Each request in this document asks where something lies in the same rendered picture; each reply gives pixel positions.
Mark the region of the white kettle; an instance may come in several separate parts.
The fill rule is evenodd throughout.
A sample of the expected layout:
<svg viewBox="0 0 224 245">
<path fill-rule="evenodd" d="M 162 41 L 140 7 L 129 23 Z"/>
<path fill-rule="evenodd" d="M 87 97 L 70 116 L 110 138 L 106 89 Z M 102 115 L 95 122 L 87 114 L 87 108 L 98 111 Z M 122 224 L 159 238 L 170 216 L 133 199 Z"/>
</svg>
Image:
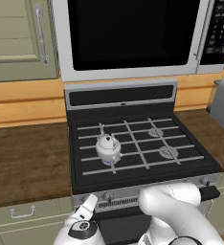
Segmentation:
<svg viewBox="0 0 224 245">
<path fill-rule="evenodd" d="M 115 138 L 104 124 L 100 124 L 101 134 L 97 137 L 96 151 L 105 165 L 112 166 L 117 164 L 123 154 L 121 153 L 121 143 Z"/>
</svg>

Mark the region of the silver stove knob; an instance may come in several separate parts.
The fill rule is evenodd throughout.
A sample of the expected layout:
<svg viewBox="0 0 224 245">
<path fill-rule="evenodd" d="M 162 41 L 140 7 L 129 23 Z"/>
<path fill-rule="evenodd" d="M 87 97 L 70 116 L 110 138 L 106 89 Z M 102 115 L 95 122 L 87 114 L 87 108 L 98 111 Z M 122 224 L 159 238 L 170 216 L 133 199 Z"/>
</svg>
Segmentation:
<svg viewBox="0 0 224 245">
<path fill-rule="evenodd" d="M 102 197 L 106 201 L 111 201 L 114 199 L 114 194 L 111 191 L 106 191 Z"/>
<path fill-rule="evenodd" d="M 200 183 L 205 187 L 208 187 L 211 184 L 211 179 L 207 176 L 204 176 L 200 179 Z"/>
</svg>

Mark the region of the black oven door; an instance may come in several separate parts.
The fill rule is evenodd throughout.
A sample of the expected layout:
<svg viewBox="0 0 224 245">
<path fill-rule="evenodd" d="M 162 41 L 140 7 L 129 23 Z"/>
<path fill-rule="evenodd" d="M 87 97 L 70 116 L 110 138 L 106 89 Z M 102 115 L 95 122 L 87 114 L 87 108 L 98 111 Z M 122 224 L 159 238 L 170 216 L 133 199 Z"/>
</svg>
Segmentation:
<svg viewBox="0 0 224 245">
<path fill-rule="evenodd" d="M 106 245 L 127 245 L 139 241 L 150 220 L 151 217 L 145 214 L 101 219 L 99 227 Z"/>
</svg>

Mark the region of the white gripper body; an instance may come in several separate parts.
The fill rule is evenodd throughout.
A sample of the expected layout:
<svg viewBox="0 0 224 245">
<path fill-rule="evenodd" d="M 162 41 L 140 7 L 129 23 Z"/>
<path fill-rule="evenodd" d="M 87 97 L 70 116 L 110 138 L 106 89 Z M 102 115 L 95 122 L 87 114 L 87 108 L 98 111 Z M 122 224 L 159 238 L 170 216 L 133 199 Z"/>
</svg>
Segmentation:
<svg viewBox="0 0 224 245">
<path fill-rule="evenodd" d="M 76 212 L 76 219 L 90 220 L 93 216 L 93 211 L 97 205 L 98 197 L 95 194 L 90 194 L 85 202 L 78 208 Z"/>
</svg>

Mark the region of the black and silver stove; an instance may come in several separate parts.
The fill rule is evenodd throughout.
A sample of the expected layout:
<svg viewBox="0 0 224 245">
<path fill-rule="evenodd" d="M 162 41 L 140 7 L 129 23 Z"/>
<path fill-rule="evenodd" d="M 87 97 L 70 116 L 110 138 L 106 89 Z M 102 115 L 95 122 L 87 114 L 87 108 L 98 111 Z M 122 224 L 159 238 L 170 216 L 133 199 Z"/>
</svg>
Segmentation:
<svg viewBox="0 0 224 245">
<path fill-rule="evenodd" d="M 90 194 L 94 211 L 139 205 L 139 192 L 151 186 L 192 183 L 215 186 L 219 163 L 174 115 L 174 79 L 94 84 L 64 88 L 75 211 Z M 105 165 L 96 151 L 100 124 L 121 143 L 121 160 Z M 103 194 L 111 191 L 114 199 Z M 99 226 L 99 220 L 92 220 Z"/>
</svg>

